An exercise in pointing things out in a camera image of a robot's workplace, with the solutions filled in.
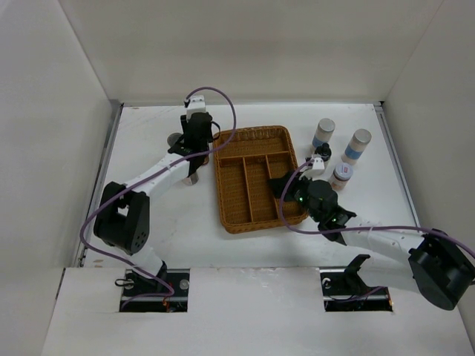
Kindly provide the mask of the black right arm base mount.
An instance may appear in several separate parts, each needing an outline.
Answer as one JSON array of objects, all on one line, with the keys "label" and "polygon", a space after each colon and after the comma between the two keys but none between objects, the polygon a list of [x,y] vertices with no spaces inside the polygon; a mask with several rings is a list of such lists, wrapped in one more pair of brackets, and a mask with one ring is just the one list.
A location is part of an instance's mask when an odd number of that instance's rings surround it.
[{"label": "black right arm base mount", "polygon": [[326,312],[393,311],[389,289],[383,286],[368,286],[358,274],[361,266],[369,259],[369,254],[359,254],[347,266],[320,269]]}]

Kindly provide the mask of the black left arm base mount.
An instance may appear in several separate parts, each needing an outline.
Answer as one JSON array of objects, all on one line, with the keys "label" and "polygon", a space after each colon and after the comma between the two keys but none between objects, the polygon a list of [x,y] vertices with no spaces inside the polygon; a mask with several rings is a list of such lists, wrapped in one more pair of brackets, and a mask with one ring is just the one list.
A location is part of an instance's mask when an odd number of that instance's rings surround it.
[{"label": "black left arm base mount", "polygon": [[190,270],[169,269],[160,277],[174,289],[170,291],[156,280],[149,280],[135,271],[126,270],[125,276],[114,281],[121,288],[119,312],[125,313],[180,313],[188,311]]}]

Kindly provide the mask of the black cap white bottle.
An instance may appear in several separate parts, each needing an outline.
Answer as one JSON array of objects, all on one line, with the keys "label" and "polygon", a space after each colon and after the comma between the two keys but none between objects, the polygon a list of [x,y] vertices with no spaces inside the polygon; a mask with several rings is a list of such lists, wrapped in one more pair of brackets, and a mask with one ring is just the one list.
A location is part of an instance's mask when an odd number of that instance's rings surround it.
[{"label": "black cap white bottle", "polygon": [[328,142],[324,142],[322,145],[318,146],[314,154],[319,155],[324,162],[327,162],[331,159],[332,150]]}]

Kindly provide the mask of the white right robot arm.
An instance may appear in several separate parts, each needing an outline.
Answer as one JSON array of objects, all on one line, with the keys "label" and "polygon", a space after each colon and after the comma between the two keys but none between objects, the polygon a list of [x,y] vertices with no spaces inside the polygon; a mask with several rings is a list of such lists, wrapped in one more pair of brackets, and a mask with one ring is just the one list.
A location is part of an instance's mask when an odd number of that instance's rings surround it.
[{"label": "white right robot arm", "polygon": [[354,268],[344,275],[352,293],[362,293],[371,279],[380,286],[420,293],[434,306],[452,310],[474,284],[474,252],[436,229],[414,226],[371,225],[338,204],[338,195],[327,181],[311,180],[297,171],[269,179],[269,187],[280,202],[296,202],[318,224],[317,235],[340,245],[363,248],[401,263],[401,271],[369,274]]}]

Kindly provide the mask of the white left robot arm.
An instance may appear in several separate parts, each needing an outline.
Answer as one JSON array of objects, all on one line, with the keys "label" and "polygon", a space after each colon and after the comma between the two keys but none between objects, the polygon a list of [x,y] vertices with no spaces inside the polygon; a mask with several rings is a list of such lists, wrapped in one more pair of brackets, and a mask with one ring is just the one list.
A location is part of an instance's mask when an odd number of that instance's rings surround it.
[{"label": "white left robot arm", "polygon": [[133,263],[142,288],[153,296],[164,292],[167,279],[166,264],[147,244],[151,200],[195,174],[206,157],[187,156],[207,152],[213,142],[213,121],[208,112],[182,115],[180,119],[183,134],[157,164],[127,182],[110,182],[105,186],[101,204],[119,193],[122,196],[100,211],[94,222],[94,235]]}]

